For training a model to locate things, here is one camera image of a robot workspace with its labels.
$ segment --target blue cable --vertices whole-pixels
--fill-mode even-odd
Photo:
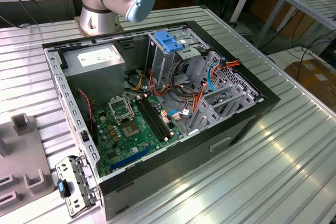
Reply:
[[[172,110],[172,111],[169,113],[168,116],[171,118],[172,115],[175,114],[175,113],[184,115],[182,112],[180,112],[180,111],[178,111],[178,110]]]
[[[172,111],[169,113],[168,116],[171,118],[172,115],[175,114],[175,113],[178,113],[178,110],[172,110]]]
[[[213,63],[210,67],[209,67],[209,70],[208,70],[208,76],[207,76],[207,81],[208,81],[208,85],[209,87],[211,88],[212,91],[215,91],[215,88],[214,86],[212,85],[211,83],[211,70],[214,66],[218,65],[219,63],[216,62],[216,63]]]

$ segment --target motherboard chip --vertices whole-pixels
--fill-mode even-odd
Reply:
[[[109,159],[113,159],[115,157],[117,157],[117,152],[116,151],[112,151],[110,153],[107,154],[107,156],[109,157]]]
[[[140,133],[140,130],[134,121],[122,123],[120,127],[125,137],[130,137],[130,136]]]

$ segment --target motherboard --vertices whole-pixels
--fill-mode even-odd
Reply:
[[[100,154],[97,170],[100,177],[183,138],[155,96],[142,100],[127,99],[126,103],[120,99],[93,113],[97,123],[96,146]],[[134,117],[116,120],[128,113],[128,105]]]

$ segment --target white label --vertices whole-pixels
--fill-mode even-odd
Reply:
[[[316,78],[319,79],[320,81],[327,81],[328,78],[325,77],[323,74],[315,74]]]
[[[182,114],[189,115],[189,110],[186,110],[186,109],[182,110]]]
[[[98,64],[104,61],[120,59],[120,56],[111,49],[104,48],[93,52],[84,52],[79,54],[78,60],[83,67]]]
[[[309,69],[309,70],[314,70],[316,67],[313,65],[313,64],[311,64],[311,63],[305,63],[305,64],[303,64],[307,69]]]

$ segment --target slotted aluminum surface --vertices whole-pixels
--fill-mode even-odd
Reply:
[[[237,145],[116,216],[110,223],[327,223],[336,214],[336,115],[280,73],[210,11],[152,12],[125,30],[197,21],[281,101]],[[50,169],[76,154],[40,44],[79,38],[73,21],[0,30],[0,122],[34,115]],[[0,223],[104,223],[99,206],[71,220],[55,191]]]
[[[336,29],[336,0],[285,0],[331,30]]]

